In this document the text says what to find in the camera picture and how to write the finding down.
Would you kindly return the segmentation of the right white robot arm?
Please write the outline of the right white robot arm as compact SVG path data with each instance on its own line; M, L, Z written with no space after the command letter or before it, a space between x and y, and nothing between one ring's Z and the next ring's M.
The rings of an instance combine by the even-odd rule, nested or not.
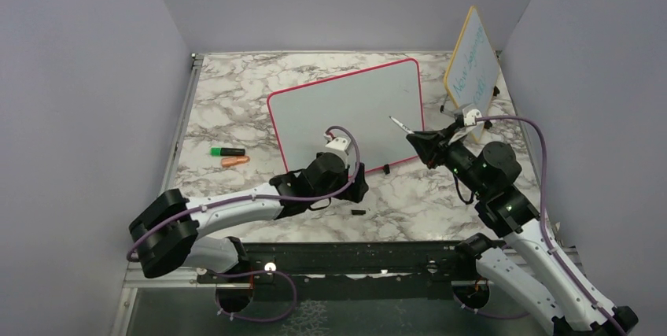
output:
M510 260L489 238L476 234L458 245L455 271L466 279L478 273L519 303L551 335L624 335L639 322L628 306L616 306L543 231L542 217L514 185L521 165L512 147L490 142L474 155L454 128L415 131L406 136L427 168L446 167L476 198L483 223L530 268Z

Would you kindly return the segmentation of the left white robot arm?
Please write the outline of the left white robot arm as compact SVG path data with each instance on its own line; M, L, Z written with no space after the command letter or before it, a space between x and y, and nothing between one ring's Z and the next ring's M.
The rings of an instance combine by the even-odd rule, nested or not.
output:
M128 259L141 265L147 279L192 267L238 281L248 263L242 243L235 237L207 241L208 235L314 211L319 201L359 203L367 191L364 163L350 168L334 153L319 153L306 168L277 175L251 190L198 200L178 189L166 190L130 223L134 245Z

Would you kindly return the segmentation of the white whiteboard marker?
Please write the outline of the white whiteboard marker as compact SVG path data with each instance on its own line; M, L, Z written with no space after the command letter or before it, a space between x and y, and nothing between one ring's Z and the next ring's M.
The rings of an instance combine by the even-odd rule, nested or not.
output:
M390 120L391 120L391 121L392 121L392 122L393 122L393 123L400 129L400 130L401 130L401 131L403 131L405 134L410 135L410 134L413 134L413 133L414 133L408 126L406 126L404 123L402 123L401 121L399 121L397 118L395 118L395 117L393 117L393 116L389 116L389 119L390 119Z

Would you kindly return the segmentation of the pink framed whiteboard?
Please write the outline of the pink framed whiteboard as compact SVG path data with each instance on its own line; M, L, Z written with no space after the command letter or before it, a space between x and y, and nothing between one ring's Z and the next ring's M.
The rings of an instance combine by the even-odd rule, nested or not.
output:
M397 121L412 131L425 126L414 58L278 90L268 96L267 106L288 171L312 162L331 126L352 134L369 172L416 157Z

